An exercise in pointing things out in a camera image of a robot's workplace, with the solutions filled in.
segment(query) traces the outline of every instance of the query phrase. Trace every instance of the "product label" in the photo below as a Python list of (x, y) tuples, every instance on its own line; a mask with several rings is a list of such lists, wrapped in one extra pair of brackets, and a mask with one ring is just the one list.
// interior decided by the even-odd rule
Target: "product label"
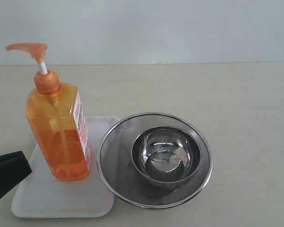
[(77, 93), (76, 103), (74, 107), (74, 119), (76, 122), (80, 142), (82, 145), (83, 153), (85, 156), (85, 160), (88, 166), (88, 169), (90, 170), (91, 167), (91, 145), (89, 142), (88, 137), (88, 130), (87, 125), (85, 122), (85, 117), (83, 114), (82, 104), (80, 100), (79, 92)]

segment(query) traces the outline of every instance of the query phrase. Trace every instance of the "metal bowl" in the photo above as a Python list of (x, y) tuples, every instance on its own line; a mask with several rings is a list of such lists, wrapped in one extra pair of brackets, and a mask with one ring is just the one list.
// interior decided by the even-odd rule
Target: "metal bowl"
[[(182, 134), (184, 137), (189, 135), (193, 139), (189, 140), (193, 150), (197, 144), (200, 152), (199, 167), (196, 167), (196, 171), (188, 171), (188, 176), (189, 174), (194, 176), (175, 190), (160, 188), (146, 182), (142, 174), (136, 170), (132, 160), (132, 148), (139, 135), (156, 127), (168, 127), (172, 131), (185, 132)], [(154, 155), (150, 158), (150, 163), (145, 162), (146, 168), (152, 169), (152, 166), (148, 165), (155, 166), (156, 164), (151, 161), (157, 158)], [(112, 193), (132, 205), (150, 209), (173, 207), (190, 200), (205, 187), (212, 171), (212, 155), (202, 134), (184, 120), (164, 113), (140, 113), (119, 121), (103, 137), (97, 162), (101, 179)], [(185, 172), (186, 165), (187, 163), (182, 160), (182, 164), (180, 161), (175, 169), (171, 168), (174, 179), (178, 179), (179, 173), (181, 177), (177, 181), (183, 179), (182, 172)], [(156, 175), (151, 170), (148, 171), (150, 171), (148, 174)]]
[(200, 160), (194, 138), (174, 127), (150, 128), (133, 144), (135, 169), (145, 181), (166, 190), (186, 184), (197, 173)]

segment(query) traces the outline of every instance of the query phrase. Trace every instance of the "tabletop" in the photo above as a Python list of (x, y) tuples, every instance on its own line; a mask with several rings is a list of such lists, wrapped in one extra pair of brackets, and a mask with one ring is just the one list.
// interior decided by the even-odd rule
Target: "tabletop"
[[(284, 226), (284, 62), (52, 66), (78, 86), (86, 116), (164, 112), (192, 123), (213, 153), (213, 174), (192, 200), (166, 210), (119, 199), (100, 218), (21, 219), (0, 200), (0, 226)], [(36, 140), (25, 116), (37, 66), (0, 66), (0, 155)]]

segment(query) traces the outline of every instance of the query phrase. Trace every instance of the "black object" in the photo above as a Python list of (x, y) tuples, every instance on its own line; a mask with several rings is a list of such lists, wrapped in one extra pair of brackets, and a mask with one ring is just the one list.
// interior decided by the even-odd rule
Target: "black object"
[(0, 199), (24, 180), (32, 169), (22, 151), (0, 156)]

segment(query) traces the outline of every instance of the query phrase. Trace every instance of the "orange pump bottle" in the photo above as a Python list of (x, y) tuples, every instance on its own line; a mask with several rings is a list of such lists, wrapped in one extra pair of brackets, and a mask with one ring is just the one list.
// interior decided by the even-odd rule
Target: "orange pump bottle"
[(22, 50), (36, 59), (40, 71), (27, 100), (27, 119), (42, 153), (60, 181), (85, 178), (90, 171), (91, 146), (78, 88), (59, 81), (44, 63), (47, 45), (19, 43), (6, 50)]

